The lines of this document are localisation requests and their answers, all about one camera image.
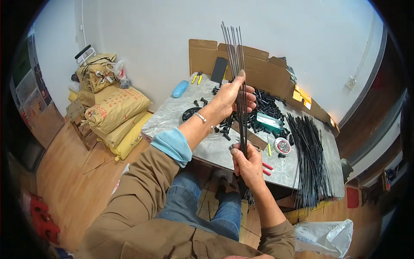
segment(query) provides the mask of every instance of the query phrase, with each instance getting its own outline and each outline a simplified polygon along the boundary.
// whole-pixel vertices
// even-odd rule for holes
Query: marble table top
[[[194,100],[197,100],[201,107],[203,105],[203,102],[200,101],[201,97],[204,97],[207,101],[212,100],[212,89],[215,86],[218,87],[219,84],[210,81],[210,76],[205,74],[202,75],[202,80],[199,85],[197,85],[198,78],[194,84],[191,84],[195,74],[196,73],[188,79],[190,83],[184,93],[179,98],[169,97],[165,100],[160,108],[142,127],[141,135],[147,141],[151,141],[157,133],[178,127],[181,123],[180,117],[183,112],[188,108],[195,106],[193,103]],[[305,112],[292,108],[289,105],[285,107],[281,102],[276,101],[276,105],[282,113],[286,114],[289,112],[294,117],[306,114]],[[335,197],[342,198],[345,196],[344,180],[335,137],[328,126],[317,119],[314,119],[314,122],[322,133],[322,147],[330,174],[333,194]],[[290,131],[288,123],[285,124],[285,127],[287,127]],[[298,161],[296,146],[292,146],[291,151],[286,158],[278,158],[273,146],[275,137],[272,134],[267,134],[263,131],[258,132],[256,135],[265,142],[267,142],[267,137],[269,137],[269,143],[271,143],[272,156],[269,156],[267,149],[261,152],[263,161],[274,168],[273,170],[266,169],[272,175],[268,176],[264,174],[263,176],[265,181],[297,189],[299,179],[298,177],[295,178],[296,165]],[[236,138],[240,135],[233,129],[230,129],[229,136],[231,137],[230,141],[224,138],[222,133],[209,134],[193,150],[193,158],[222,169],[233,170],[233,160],[229,151],[229,146],[237,143]]]

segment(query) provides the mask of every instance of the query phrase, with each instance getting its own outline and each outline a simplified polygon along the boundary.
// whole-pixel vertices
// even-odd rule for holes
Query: wall outlet
[[[353,89],[355,86],[356,80],[352,77],[349,76],[347,82],[345,83],[345,85],[349,88],[349,89]]]

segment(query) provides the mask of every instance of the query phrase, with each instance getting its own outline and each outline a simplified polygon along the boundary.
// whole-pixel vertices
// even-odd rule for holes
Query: wooden stool
[[[85,107],[83,107],[82,103],[79,99],[76,99],[73,101],[73,103],[69,104],[68,107],[66,107],[67,116],[69,118],[70,124],[72,124],[73,129],[75,130],[76,134],[79,136],[82,143],[85,145],[86,149],[88,151],[91,150],[89,147],[86,137],[92,134],[92,130],[89,129],[85,134],[82,134],[79,130],[79,126],[81,124],[81,120],[84,118],[85,115]]]

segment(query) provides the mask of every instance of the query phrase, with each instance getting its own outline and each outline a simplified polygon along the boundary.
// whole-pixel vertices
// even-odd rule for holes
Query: cardboard box
[[[329,114],[315,100],[311,99],[311,106],[308,109],[304,105],[305,99],[298,102],[293,98],[295,84],[290,80],[291,75],[286,70],[286,61],[276,57],[269,58],[269,52],[247,46],[243,46],[243,52],[246,84],[286,100],[286,103],[292,107],[330,125],[335,137],[339,134],[337,127],[331,126]],[[190,39],[188,40],[188,54],[190,75],[198,71],[211,75],[217,57],[228,59],[226,45],[223,43],[217,45],[217,41]],[[226,70],[225,78],[231,80],[230,68]]]

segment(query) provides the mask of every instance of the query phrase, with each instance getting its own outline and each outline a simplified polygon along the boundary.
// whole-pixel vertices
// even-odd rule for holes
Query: left hand
[[[237,77],[231,83],[226,83],[221,86],[217,94],[209,105],[215,106],[223,119],[230,116],[230,114],[237,109],[235,101],[238,90],[246,80],[244,70],[240,70]],[[251,112],[256,107],[256,96],[253,95],[255,89],[251,86],[246,86],[247,94],[247,112]]]

